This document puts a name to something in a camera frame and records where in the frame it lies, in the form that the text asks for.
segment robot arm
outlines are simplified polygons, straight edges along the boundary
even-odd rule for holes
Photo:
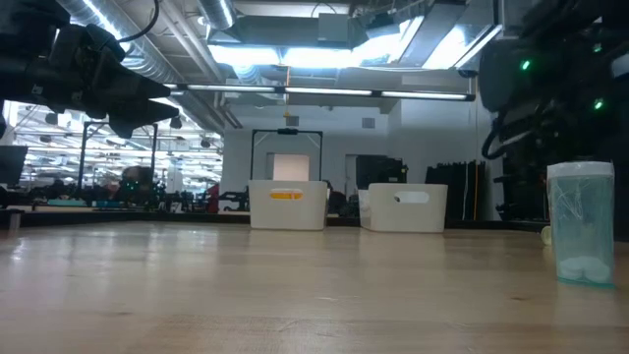
[[[55,0],[0,1],[0,99],[108,116],[123,138],[176,117],[178,109],[150,100],[170,89],[125,68],[125,55],[106,30],[71,25]]]

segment clear plastic container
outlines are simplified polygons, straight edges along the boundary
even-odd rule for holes
[[[613,287],[613,165],[548,167],[552,248],[559,280]]]

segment wooden table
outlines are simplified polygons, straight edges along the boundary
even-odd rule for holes
[[[616,290],[521,232],[111,223],[0,241],[0,353],[629,353]]]

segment yellow object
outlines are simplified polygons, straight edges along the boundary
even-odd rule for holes
[[[300,190],[273,190],[270,195],[275,200],[298,201],[304,197],[304,192]]]
[[[542,229],[542,242],[547,246],[552,246],[552,229],[550,226]]]

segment fluorescent light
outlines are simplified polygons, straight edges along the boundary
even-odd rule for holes
[[[369,89],[341,89],[341,88],[286,88],[286,93],[339,94],[339,95],[372,95]]]
[[[437,92],[404,92],[404,91],[383,91],[382,97],[390,98],[421,98],[421,99],[446,99],[446,100],[466,100],[467,94],[460,93],[437,93]]]
[[[417,31],[420,30],[420,26],[422,25],[423,21],[424,16],[418,16],[415,19],[410,20],[409,24],[407,24],[407,22],[400,24],[400,32],[404,34],[402,34],[402,37],[397,44],[397,47],[393,49],[393,51],[391,51],[388,60],[389,63],[397,62],[398,60],[400,60],[400,58],[406,51],[406,48],[408,48],[409,44],[411,44],[411,40],[413,40],[415,34],[417,34]]]
[[[218,63],[249,66],[279,65],[277,51],[268,47],[209,45],[209,51]]]
[[[474,58],[492,39],[494,39],[502,31],[502,25],[496,26],[488,35],[486,35],[478,44],[467,52],[459,61],[454,64],[454,67],[459,69],[472,58]]]
[[[222,91],[222,92],[254,92],[254,93],[275,92],[275,88],[272,88],[272,87],[254,87],[254,86],[238,86],[238,85],[188,85],[188,89]]]
[[[455,26],[434,49],[423,69],[449,69],[465,53],[465,33]]]
[[[353,64],[361,65],[366,60],[383,58],[391,53],[400,41],[400,33],[381,35],[371,38],[352,50]]]
[[[117,145],[124,145],[127,143],[127,140],[118,137],[107,137],[105,140]]]
[[[349,49],[290,48],[282,61],[295,68],[347,68],[357,66]]]

